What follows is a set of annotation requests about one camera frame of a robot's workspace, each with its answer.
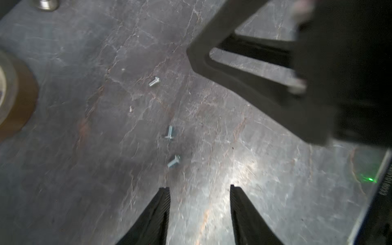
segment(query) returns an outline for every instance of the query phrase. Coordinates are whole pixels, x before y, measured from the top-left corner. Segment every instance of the silver screw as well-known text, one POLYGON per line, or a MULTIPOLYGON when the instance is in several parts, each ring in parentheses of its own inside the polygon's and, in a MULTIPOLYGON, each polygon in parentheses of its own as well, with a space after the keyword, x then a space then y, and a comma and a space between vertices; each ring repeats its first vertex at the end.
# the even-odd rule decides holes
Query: silver screw
POLYGON ((173 135, 173 126, 169 126, 169 131, 167 132, 167 136, 165 136, 165 138, 172 140, 174 138, 172 135, 173 135))
POLYGON ((58 0, 33 0, 35 7, 43 11, 54 11, 58 8, 58 0))
POLYGON ((159 77, 156 76, 155 79, 148 84, 148 86, 152 87, 157 83, 159 83, 159 77))
POLYGON ((168 164, 167 164, 167 167, 171 167, 171 166, 173 166, 174 164, 176 164, 176 163, 180 163, 180 156, 179 155, 175 155, 174 156, 174 159, 173 160, 171 160, 168 164))

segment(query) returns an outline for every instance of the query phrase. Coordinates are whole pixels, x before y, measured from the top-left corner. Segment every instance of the screw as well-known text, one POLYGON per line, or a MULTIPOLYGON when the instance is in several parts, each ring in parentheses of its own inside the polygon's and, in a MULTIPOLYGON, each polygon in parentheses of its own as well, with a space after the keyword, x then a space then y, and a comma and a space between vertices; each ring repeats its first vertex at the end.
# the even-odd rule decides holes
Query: screw
POLYGON ((152 87, 157 83, 159 83, 159 77, 156 76, 155 79, 148 84, 148 86, 152 87))
POLYGON ((167 167, 171 167, 171 166, 173 166, 174 164, 176 164, 176 163, 180 163, 180 156, 179 155, 175 155, 174 156, 174 159, 173 160, 171 160, 168 164, 167 164, 167 167))
POLYGON ((165 138, 172 140, 174 138, 172 135, 173 135, 173 126, 169 126, 169 131, 167 132, 167 136, 165 136, 165 138))
POLYGON ((33 0, 34 5, 43 11, 54 11, 58 8, 58 0, 33 0))

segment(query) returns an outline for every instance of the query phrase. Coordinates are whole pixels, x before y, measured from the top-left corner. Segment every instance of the metal fitting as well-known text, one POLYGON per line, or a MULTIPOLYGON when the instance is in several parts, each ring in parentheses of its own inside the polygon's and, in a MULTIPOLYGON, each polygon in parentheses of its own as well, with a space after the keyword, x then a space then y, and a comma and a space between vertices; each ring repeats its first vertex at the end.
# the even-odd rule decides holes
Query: metal fitting
POLYGON ((160 82, 159 77, 156 76, 155 79, 148 84, 148 86, 152 87, 159 82, 160 82))
POLYGON ((167 132, 167 136, 165 136, 165 139, 172 140, 173 138, 173 126, 169 126, 169 130, 167 132))
POLYGON ((43 11, 54 11, 58 8, 58 0, 33 0, 36 8, 43 11))
POLYGON ((180 156, 179 155, 175 155, 174 156, 174 159, 173 160, 171 160, 168 164, 167 164, 167 167, 171 167, 171 166, 173 166, 174 164, 176 164, 176 163, 180 163, 180 156))

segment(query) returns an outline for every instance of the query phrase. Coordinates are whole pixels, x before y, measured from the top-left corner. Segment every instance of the gray marble surface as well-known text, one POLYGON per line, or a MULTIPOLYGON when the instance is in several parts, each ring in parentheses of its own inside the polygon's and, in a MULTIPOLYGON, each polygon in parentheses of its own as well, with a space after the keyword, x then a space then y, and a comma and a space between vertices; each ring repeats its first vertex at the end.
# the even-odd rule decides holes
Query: gray marble surface
MULTIPOLYGON (((0 21, 0 46, 40 86, 28 124, 0 143, 2 243, 114 244, 168 186, 167 244, 234 244, 230 184, 285 244, 346 243, 384 150, 308 145, 194 73, 185 49, 222 3, 63 0, 44 13, 23 0, 0 21)), ((238 32, 293 39, 291 4, 269 2, 238 32)), ((291 81, 288 69, 213 56, 291 81)))

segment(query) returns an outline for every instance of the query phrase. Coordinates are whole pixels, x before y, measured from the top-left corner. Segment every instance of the threaded metal part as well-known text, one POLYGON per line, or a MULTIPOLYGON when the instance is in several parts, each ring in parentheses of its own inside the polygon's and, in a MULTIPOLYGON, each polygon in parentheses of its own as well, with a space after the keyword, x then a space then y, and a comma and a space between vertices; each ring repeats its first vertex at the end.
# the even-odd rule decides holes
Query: threaded metal part
POLYGON ((34 0, 35 6, 44 11, 54 11, 58 8, 58 0, 34 0))

